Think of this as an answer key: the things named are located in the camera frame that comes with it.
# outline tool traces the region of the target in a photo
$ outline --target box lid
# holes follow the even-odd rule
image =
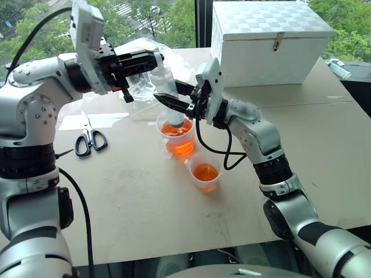
[[[284,38],[326,38],[333,29],[301,2],[214,2],[224,41]]]

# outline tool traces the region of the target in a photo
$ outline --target plastic wrap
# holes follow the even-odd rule
[[[139,50],[158,51],[164,56],[164,63],[170,67],[175,79],[189,82],[195,75],[194,69],[185,59],[166,45],[148,38],[139,38],[116,47],[117,55],[135,52]],[[163,110],[161,105],[153,96],[156,92],[155,86],[151,83],[150,73],[133,75],[127,78],[130,85],[129,93],[133,96],[134,102],[129,104],[129,113],[132,120],[155,120]]]

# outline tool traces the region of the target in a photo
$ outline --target table surface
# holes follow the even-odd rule
[[[210,59],[209,49],[179,49],[195,69]],[[224,97],[259,106],[277,125],[290,166],[315,205],[321,221],[342,228],[371,224],[370,119],[319,59],[301,85],[226,88]],[[87,95],[66,105],[66,114],[130,112],[118,93]],[[276,240],[263,213],[266,198],[248,159],[220,177],[220,187],[202,194],[183,162],[168,159],[154,115],[123,118],[100,129],[108,148],[88,158],[74,153],[57,165],[80,185],[92,222],[96,264],[187,253]],[[81,130],[58,130],[56,153],[74,146]],[[225,149],[227,135],[205,123],[203,139]],[[232,149],[241,151],[234,138]],[[74,265],[87,265],[82,206],[70,188],[75,219],[63,231]],[[0,238],[0,247],[6,239]]]

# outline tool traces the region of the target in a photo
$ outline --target scissors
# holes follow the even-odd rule
[[[76,139],[75,153],[76,153],[77,156],[87,156],[87,155],[90,155],[90,153],[91,153],[91,151],[90,151],[91,146],[93,146],[93,149],[95,149],[96,151],[101,151],[108,144],[107,144],[107,139],[104,136],[104,134],[102,132],[92,128],[92,125],[90,124],[90,120],[89,120],[89,117],[87,116],[87,114],[84,111],[82,111],[81,115],[83,116],[83,126],[84,126],[84,128],[83,128],[82,134],[80,134],[79,137],[77,137],[77,139]],[[97,145],[97,141],[96,141],[97,136],[100,136],[103,139],[103,144],[101,144],[99,146]],[[86,151],[85,152],[80,152],[79,151],[79,145],[80,145],[81,141],[83,141],[85,143],[85,146],[86,146]]]

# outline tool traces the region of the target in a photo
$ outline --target clear plastic cup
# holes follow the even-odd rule
[[[205,193],[214,191],[218,186],[218,179],[222,175],[221,163],[209,153],[195,153],[187,162],[188,171],[193,183]]]
[[[169,128],[169,121],[166,112],[161,112],[156,121],[158,131],[162,135],[162,142],[169,153],[174,156],[189,155],[195,149],[195,120],[184,119],[184,128],[187,128],[182,135],[170,136],[165,134],[165,129]]]

